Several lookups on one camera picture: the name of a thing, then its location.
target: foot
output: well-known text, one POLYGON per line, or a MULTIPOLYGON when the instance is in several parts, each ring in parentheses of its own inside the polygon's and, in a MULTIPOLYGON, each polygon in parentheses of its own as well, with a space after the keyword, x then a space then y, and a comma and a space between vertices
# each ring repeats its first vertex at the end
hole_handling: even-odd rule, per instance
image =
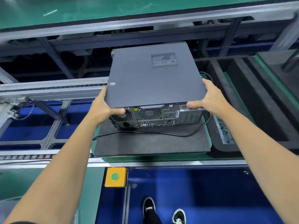
POLYGON ((173 224, 186 224, 186 215, 182 209, 177 209, 172 216, 173 224))
POLYGON ((154 211, 156 211, 154 200, 151 197, 147 197, 143 202, 143 217, 144 214, 150 209, 154 209, 154 211))

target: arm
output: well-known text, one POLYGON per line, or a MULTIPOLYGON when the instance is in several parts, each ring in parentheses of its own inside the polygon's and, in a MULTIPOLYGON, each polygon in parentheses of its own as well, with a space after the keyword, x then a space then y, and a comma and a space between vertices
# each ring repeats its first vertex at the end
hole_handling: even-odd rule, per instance
POLYGON ((65 224, 73 221, 95 129, 110 115, 125 113, 123 108, 109 108, 104 101, 105 94, 104 86, 73 135, 35 180, 4 224, 17 221, 65 224))
POLYGON ((208 90, 201 101, 188 107, 204 107, 221 118, 233 135, 242 155, 264 194, 285 223, 299 220, 299 158, 237 112, 221 91, 203 79, 208 90))

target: white shoelace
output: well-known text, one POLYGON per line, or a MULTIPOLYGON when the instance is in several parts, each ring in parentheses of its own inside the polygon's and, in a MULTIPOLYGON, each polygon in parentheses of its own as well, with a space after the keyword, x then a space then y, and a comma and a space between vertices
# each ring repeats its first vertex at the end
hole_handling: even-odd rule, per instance
POLYGON ((177 219, 176 221, 174 221, 174 219, 172 218, 172 223, 173 224, 182 224, 182 220, 181 219, 177 219))
POLYGON ((145 208, 145 211, 147 212, 147 210, 149 210, 149 209, 152 209, 152 207, 145 208))

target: hand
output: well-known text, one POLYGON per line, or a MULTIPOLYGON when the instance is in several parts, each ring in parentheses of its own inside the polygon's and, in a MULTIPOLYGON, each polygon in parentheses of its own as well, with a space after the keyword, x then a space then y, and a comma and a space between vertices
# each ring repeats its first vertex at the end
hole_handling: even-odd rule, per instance
POLYGON ((90 110, 86 116, 90 117, 97 124, 101 124, 111 115, 121 115, 126 111, 124 108, 110 108, 104 101, 107 87, 103 86, 99 95, 92 102, 90 110))
POLYGON ((198 108, 203 107, 219 118, 233 108, 224 98, 221 90, 219 90, 210 80, 202 79, 207 88, 207 94, 201 101, 189 101, 187 107, 198 108))

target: black pants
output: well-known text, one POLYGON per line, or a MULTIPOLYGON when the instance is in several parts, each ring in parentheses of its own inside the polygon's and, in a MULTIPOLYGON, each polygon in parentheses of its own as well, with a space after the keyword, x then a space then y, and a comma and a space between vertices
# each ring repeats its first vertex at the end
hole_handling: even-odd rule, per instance
POLYGON ((162 224, 154 209, 149 209, 144 214, 143 224, 162 224))

